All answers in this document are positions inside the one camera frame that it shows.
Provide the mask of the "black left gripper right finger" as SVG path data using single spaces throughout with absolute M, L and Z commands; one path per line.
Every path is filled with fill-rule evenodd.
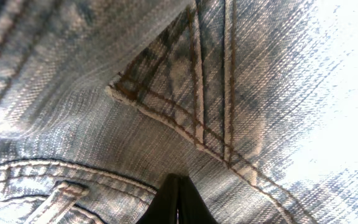
M 217 224 L 189 177 L 180 177 L 177 205 L 179 224 Z

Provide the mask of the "light blue denim shorts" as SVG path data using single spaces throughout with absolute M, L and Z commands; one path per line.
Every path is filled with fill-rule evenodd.
M 0 223 L 358 223 L 358 1 L 0 1 Z

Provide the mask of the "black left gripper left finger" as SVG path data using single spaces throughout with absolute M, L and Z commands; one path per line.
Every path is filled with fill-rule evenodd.
M 137 224 L 176 224 L 178 176 L 168 174 Z

